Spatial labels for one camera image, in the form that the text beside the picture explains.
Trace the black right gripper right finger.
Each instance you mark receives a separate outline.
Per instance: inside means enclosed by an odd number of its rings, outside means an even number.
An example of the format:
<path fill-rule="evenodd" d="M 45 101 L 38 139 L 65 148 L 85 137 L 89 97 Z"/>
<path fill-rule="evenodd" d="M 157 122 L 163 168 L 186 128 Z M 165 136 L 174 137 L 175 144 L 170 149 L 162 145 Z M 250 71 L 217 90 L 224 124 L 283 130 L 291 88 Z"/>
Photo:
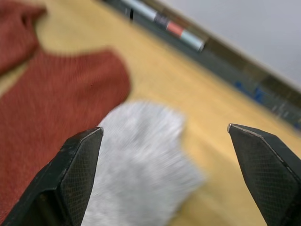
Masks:
<path fill-rule="evenodd" d="M 229 124 L 245 184 L 269 226 L 301 224 L 301 160 L 276 135 Z"/>

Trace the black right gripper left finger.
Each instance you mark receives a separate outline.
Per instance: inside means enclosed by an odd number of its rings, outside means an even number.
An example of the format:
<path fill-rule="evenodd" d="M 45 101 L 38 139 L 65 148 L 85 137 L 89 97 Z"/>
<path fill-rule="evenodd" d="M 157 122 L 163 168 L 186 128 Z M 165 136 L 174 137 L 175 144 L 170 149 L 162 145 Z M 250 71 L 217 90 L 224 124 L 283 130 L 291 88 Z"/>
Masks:
<path fill-rule="evenodd" d="M 36 174 L 2 225 L 81 225 L 94 184 L 102 138 L 102 127 L 68 138 Z"/>

